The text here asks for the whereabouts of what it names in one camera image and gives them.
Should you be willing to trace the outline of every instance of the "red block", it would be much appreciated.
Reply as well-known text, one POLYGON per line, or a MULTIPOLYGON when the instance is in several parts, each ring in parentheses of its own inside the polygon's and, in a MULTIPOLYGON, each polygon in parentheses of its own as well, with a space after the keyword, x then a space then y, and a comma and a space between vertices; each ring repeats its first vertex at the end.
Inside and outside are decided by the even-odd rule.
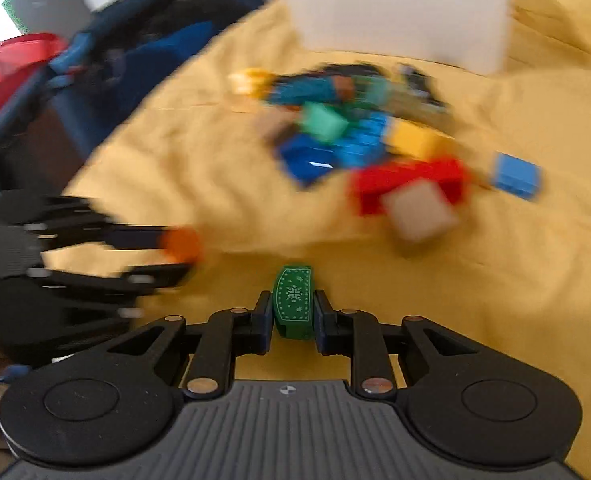
POLYGON ((464 199, 467 173, 456 158, 441 158, 432 162, 390 162, 356 171, 351 180, 351 192, 360 204, 360 214, 383 214, 380 201, 383 194, 405 186, 418 178, 437 183, 451 204, 464 199))

